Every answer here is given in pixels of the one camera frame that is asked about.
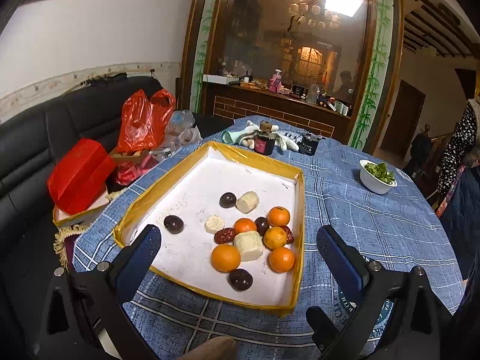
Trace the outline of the dark plum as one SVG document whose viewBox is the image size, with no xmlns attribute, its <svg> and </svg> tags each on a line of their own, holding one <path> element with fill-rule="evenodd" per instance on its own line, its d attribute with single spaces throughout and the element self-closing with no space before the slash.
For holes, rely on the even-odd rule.
<svg viewBox="0 0 480 360">
<path fill-rule="evenodd" d="M 255 224 L 256 224 L 256 230 L 260 236 L 264 236 L 267 230 L 270 229 L 269 221 L 263 216 L 258 217 L 255 220 Z"/>
<path fill-rule="evenodd" d="M 236 206 L 237 198 L 234 193 L 227 192 L 221 195 L 219 205 L 223 208 L 231 208 Z"/>
<path fill-rule="evenodd" d="M 243 292 L 253 285 L 252 275 L 242 268 L 232 270 L 228 275 L 229 284 L 238 292 Z"/>
<path fill-rule="evenodd" d="M 172 234 L 181 233 L 185 227 L 183 220 L 174 215 L 167 215 L 163 220 L 163 226 Z"/>
</svg>

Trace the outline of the pink bottle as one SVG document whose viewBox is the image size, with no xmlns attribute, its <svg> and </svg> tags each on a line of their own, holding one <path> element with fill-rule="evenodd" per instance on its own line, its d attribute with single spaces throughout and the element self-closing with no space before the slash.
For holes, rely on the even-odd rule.
<svg viewBox="0 0 480 360">
<path fill-rule="evenodd" d="M 279 94 L 281 86 L 281 69 L 276 69 L 268 81 L 268 91 L 274 94 Z"/>
</svg>

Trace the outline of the large white yam chunk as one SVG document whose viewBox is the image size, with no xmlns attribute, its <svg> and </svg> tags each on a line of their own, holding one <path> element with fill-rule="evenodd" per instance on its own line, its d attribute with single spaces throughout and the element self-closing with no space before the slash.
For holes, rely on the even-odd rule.
<svg viewBox="0 0 480 360">
<path fill-rule="evenodd" d="M 242 262 L 250 262 L 260 258 L 264 246 L 257 231 L 241 232 L 233 239 L 233 245 L 238 249 Z"/>
</svg>

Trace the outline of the wooden sideboard counter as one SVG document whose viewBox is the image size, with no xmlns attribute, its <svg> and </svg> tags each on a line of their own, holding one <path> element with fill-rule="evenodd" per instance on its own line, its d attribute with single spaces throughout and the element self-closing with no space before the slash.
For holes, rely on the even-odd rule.
<svg viewBox="0 0 480 360">
<path fill-rule="evenodd" d="M 264 116 L 311 133 L 320 133 L 343 144 L 348 141 L 350 118 L 327 107 L 240 85 L 204 83 L 202 96 L 203 111 L 207 116 L 224 119 Z"/>
</svg>

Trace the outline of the red plastic bag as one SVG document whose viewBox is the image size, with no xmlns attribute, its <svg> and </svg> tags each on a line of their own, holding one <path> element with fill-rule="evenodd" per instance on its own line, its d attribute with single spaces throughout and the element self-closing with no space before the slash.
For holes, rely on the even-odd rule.
<svg viewBox="0 0 480 360">
<path fill-rule="evenodd" d="M 150 150 L 159 146 L 176 107 L 176 99 L 165 88 L 148 97 L 143 89 L 122 106 L 119 153 Z"/>
</svg>

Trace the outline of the dark figurine statue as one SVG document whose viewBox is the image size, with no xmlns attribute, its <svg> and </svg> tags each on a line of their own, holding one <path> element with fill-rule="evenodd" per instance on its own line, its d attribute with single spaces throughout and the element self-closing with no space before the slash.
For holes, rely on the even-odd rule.
<svg viewBox="0 0 480 360">
<path fill-rule="evenodd" d="M 429 136 L 430 130 L 431 126 L 425 124 L 424 130 L 418 133 L 412 141 L 410 150 L 411 158 L 403 169 L 409 177 L 413 177 L 414 173 L 422 169 L 431 152 L 432 143 Z"/>
</svg>

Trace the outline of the black box on table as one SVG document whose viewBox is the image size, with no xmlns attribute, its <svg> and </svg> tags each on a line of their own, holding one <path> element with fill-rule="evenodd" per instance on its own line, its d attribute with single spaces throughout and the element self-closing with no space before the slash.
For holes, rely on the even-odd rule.
<svg viewBox="0 0 480 360">
<path fill-rule="evenodd" d="M 322 136 L 318 136 L 312 133 L 303 134 L 301 137 L 301 141 L 298 144 L 298 152 L 308 156 L 315 155 L 315 153 L 317 152 L 317 147 L 322 139 Z"/>
</svg>

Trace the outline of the orange tangerine bottom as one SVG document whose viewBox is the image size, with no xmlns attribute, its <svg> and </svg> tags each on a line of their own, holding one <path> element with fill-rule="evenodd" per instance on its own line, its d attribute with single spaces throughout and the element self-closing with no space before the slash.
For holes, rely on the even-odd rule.
<svg viewBox="0 0 480 360">
<path fill-rule="evenodd" d="M 275 248 L 268 256 L 268 264 L 274 272 L 289 272 L 295 265 L 295 254 L 286 247 Z"/>
</svg>

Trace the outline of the white bowl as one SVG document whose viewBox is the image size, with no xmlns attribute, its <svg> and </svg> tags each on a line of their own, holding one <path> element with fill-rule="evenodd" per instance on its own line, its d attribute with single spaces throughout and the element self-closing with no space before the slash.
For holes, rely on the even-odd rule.
<svg viewBox="0 0 480 360">
<path fill-rule="evenodd" d="M 392 188 L 395 188 L 398 186 L 396 180 L 393 185 L 388 185 L 376 179 L 375 177 L 373 177 L 370 173 L 368 173 L 365 170 L 365 164 L 367 163 L 373 163 L 373 162 L 366 159 L 360 160 L 360 180 L 363 183 L 363 185 L 367 189 L 369 189 L 371 192 L 374 192 L 375 194 L 383 195 L 389 192 Z"/>
</svg>

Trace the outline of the tasselled cushion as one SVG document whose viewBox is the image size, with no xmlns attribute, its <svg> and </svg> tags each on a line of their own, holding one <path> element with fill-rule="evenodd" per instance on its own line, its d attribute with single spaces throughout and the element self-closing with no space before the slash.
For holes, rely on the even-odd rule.
<svg viewBox="0 0 480 360">
<path fill-rule="evenodd" d="M 73 248 L 76 239 L 86 231 L 85 225 L 75 224 L 58 229 L 55 234 L 53 249 L 60 265 L 67 271 L 72 270 Z"/>
</svg>

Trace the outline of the dark jar with cork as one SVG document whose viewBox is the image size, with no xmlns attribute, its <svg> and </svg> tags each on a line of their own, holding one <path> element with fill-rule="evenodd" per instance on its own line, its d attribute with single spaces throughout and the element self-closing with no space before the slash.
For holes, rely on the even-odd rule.
<svg viewBox="0 0 480 360">
<path fill-rule="evenodd" d="M 254 140 L 254 151 L 260 155 L 271 155 L 275 145 L 275 135 L 269 121 L 261 121 Z"/>
</svg>

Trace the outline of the blue checked tablecloth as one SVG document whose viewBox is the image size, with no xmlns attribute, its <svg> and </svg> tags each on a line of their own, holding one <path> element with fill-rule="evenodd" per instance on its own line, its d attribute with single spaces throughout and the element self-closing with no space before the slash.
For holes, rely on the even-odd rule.
<svg viewBox="0 0 480 360">
<path fill-rule="evenodd" d="M 395 271 L 420 266 L 431 289 L 455 311 L 465 287 L 456 256 L 439 219 L 414 183 L 396 172 L 396 188 L 384 195 L 366 189 L 359 165 L 365 153 L 323 138 L 308 156 L 291 151 L 274 158 L 305 175 L 304 272 L 297 306 L 284 318 L 203 297 L 149 273 L 127 315 L 162 359 L 176 359 L 205 341 L 230 336 L 239 359 L 317 359 L 305 313 L 320 306 L 337 327 L 352 313 L 317 251 L 317 230 L 331 225 L 363 256 Z"/>
</svg>

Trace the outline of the dull orange tangerine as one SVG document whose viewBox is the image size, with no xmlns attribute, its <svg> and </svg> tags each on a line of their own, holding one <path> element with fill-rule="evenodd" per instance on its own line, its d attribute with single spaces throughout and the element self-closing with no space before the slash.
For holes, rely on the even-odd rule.
<svg viewBox="0 0 480 360">
<path fill-rule="evenodd" d="M 287 244 L 287 232 L 280 227 L 270 228 L 264 233 L 263 242 L 270 250 L 283 247 Z"/>
</svg>

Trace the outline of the black sofa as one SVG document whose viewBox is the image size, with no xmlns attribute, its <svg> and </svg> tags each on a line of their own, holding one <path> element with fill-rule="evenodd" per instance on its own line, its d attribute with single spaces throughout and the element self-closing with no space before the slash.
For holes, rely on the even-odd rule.
<svg viewBox="0 0 480 360">
<path fill-rule="evenodd" d="M 156 79 L 118 77 L 60 95 L 1 124 L 1 358 L 32 359 L 59 259 L 47 180 L 81 138 L 116 147 L 124 102 Z"/>
</svg>

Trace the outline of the red jujube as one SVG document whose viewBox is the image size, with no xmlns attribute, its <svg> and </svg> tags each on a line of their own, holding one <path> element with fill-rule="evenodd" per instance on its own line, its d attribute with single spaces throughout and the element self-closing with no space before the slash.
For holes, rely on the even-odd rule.
<svg viewBox="0 0 480 360">
<path fill-rule="evenodd" d="M 295 241 L 293 232 L 290 230 L 290 228 L 288 226 L 281 226 L 281 228 L 286 233 L 286 243 L 288 245 L 292 244 Z"/>
<path fill-rule="evenodd" d="M 214 235 L 214 242 L 218 245 L 227 244 L 233 242 L 236 236 L 236 231 L 234 228 L 224 228 L 219 230 Z"/>
</svg>

